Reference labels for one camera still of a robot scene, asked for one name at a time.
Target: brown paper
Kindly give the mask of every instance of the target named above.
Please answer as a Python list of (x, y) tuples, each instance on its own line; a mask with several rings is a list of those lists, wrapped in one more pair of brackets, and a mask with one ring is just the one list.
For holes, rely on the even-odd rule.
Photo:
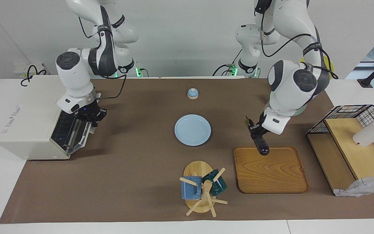
[[(94, 80), (97, 92), (114, 96), (121, 80)], [(199, 98), (187, 97), (190, 88)], [(258, 120), (269, 99), (267, 80), (127, 80), (86, 147), (67, 161), (28, 161), (0, 223), (143, 222), (183, 220), (374, 218), (374, 194), (335, 197), (305, 136), (332, 108), (325, 92), (291, 118), (284, 133), (268, 133), (271, 146), (294, 146), (310, 191), (304, 194), (243, 194), (237, 188), (233, 149), (252, 146), (245, 115)], [(210, 139), (189, 147), (177, 140), (175, 122), (199, 114), (212, 126)], [(192, 161), (226, 168), (228, 185), (210, 212), (186, 216), (178, 180)]]

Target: blue plate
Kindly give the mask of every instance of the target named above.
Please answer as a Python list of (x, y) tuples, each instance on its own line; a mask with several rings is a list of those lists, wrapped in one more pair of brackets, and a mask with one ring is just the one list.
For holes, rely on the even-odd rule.
[(188, 146), (204, 144), (212, 133), (209, 122), (196, 114), (181, 117), (174, 127), (175, 136), (181, 143)]

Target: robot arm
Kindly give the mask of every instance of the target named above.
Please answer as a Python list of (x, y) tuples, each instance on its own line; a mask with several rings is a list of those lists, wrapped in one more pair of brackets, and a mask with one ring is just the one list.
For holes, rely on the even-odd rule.
[(69, 114), (77, 112), (77, 118), (97, 126), (106, 116), (106, 110), (98, 106), (90, 74), (110, 79), (118, 73), (122, 74), (119, 77), (126, 76), (135, 62), (123, 43), (135, 42), (138, 33), (125, 24), (114, 0), (66, 0), (66, 3), (76, 15), (95, 24), (99, 46), (73, 48), (58, 56), (56, 68), (67, 92), (57, 105)]
[[(273, 7), (265, 12), (264, 16), (264, 45), (273, 45), (279, 40), (279, 33), (275, 31), (273, 27)], [(237, 75), (243, 75), (245, 77), (254, 76), (259, 57), (261, 55), (260, 50), (256, 46), (261, 45), (261, 21), (262, 14), (255, 11), (255, 23), (241, 25), (236, 30), (236, 40), (241, 44), (242, 51), (235, 62), (235, 67), (238, 68)]]
[(305, 62), (299, 63), (280, 60), (268, 73), (272, 90), (269, 102), (259, 122), (248, 125), (255, 145), (262, 155), (269, 153), (269, 147), (262, 136), (267, 132), (280, 135), (290, 118), (304, 111), (307, 103), (322, 92), (330, 81), (318, 31), (308, 16), (307, 5), (306, 0), (255, 2), (255, 6), (259, 6), (255, 8), (258, 13), (264, 14), (264, 9), (273, 10), (275, 31), (293, 39), (303, 50), (305, 59)]

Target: white wall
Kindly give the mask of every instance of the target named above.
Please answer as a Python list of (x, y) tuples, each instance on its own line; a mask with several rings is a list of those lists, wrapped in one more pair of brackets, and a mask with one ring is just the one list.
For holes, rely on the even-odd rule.
[[(120, 0), (119, 4), (140, 31), (137, 43), (129, 47), (152, 76), (211, 75), (240, 50), (236, 28), (254, 22), (253, 0)], [(374, 1), (311, 0), (309, 14), (337, 73), (347, 76), (374, 46)], [(0, 0), (0, 25), (0, 78), (15, 77), (13, 64), (24, 60), (43, 62), (56, 73), (58, 54), (97, 45), (83, 36), (64, 0)], [(267, 52), (285, 41), (267, 46)], [(279, 59), (301, 57), (293, 44), (272, 58), (261, 57), (262, 76)]]

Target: wooden shelf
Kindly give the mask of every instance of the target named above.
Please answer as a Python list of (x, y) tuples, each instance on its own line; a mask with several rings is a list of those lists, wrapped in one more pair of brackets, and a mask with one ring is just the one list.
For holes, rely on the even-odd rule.
[(362, 129), (359, 121), (355, 118), (326, 119), (325, 124), (355, 179), (374, 176), (374, 145), (361, 147), (352, 139)]
[(309, 134), (307, 137), (331, 189), (347, 189), (355, 178), (331, 134)]

